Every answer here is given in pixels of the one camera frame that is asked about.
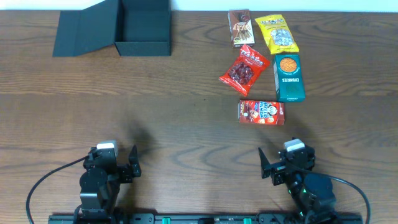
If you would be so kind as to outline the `teal Chunkies cookie box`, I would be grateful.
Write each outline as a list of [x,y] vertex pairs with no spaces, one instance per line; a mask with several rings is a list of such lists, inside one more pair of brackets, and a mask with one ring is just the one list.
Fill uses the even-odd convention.
[[299,54],[275,54],[272,65],[277,101],[302,102],[305,88]]

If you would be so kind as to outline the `red Hacks candy bag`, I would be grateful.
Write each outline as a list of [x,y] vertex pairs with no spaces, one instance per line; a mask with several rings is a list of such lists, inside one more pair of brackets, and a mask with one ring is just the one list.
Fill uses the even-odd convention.
[[253,84],[260,74],[270,65],[270,61],[244,44],[239,51],[239,56],[226,73],[219,80],[238,91],[243,96],[248,96]]

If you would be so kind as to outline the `yellow Hacks candy bag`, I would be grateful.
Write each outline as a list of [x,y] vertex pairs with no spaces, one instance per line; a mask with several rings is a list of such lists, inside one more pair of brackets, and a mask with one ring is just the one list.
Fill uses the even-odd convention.
[[299,47],[281,14],[272,14],[255,18],[272,55],[281,53],[299,53]]

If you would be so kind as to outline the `black gift box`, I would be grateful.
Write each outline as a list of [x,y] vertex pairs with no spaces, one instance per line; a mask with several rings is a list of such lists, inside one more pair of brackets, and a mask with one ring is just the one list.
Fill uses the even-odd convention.
[[115,45],[122,57],[170,56],[169,0],[105,0],[61,11],[54,57],[76,57]]

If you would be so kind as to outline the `brown Pocky snack box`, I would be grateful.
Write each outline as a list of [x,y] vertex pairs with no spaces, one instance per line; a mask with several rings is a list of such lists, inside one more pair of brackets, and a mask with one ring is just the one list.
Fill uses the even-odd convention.
[[255,44],[251,15],[248,9],[228,11],[228,21],[233,47]]

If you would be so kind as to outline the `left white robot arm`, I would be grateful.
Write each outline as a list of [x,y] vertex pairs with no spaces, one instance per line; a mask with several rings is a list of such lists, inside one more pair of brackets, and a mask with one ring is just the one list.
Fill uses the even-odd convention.
[[114,141],[91,147],[84,159],[86,172],[80,177],[80,200],[73,214],[73,223],[124,223],[128,221],[116,208],[121,184],[141,176],[137,146],[133,146],[128,163],[117,163],[118,147]]

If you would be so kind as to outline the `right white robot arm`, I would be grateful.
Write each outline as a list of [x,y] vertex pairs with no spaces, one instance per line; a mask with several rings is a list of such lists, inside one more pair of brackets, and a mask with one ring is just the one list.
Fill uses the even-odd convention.
[[270,177],[272,184],[284,184],[297,206],[297,213],[287,215],[284,223],[327,223],[336,220],[333,184],[327,177],[314,174],[314,148],[304,145],[293,151],[279,152],[280,161],[271,164],[258,149],[261,176]]

